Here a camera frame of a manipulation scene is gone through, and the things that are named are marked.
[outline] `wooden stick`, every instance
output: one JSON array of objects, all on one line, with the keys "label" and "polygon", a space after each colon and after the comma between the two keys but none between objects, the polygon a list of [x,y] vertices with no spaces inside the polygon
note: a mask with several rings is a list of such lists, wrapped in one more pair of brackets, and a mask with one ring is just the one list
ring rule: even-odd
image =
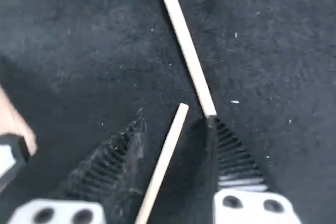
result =
[{"label": "wooden stick", "polygon": [[179,0],[164,0],[170,20],[173,24],[178,42],[187,64],[189,73],[194,82],[199,102],[206,117],[216,115],[214,102],[211,98],[209,87],[204,77],[201,63],[198,59],[193,40],[183,16]]},{"label": "wooden stick", "polygon": [[136,217],[135,224],[146,224],[148,221],[156,196],[158,195],[161,187],[162,180],[179,139],[188,109],[188,105],[181,103],[177,110],[172,126],[164,142],[159,160],[157,161],[153,176],[148,185],[145,198],[143,199],[140,211]]}]

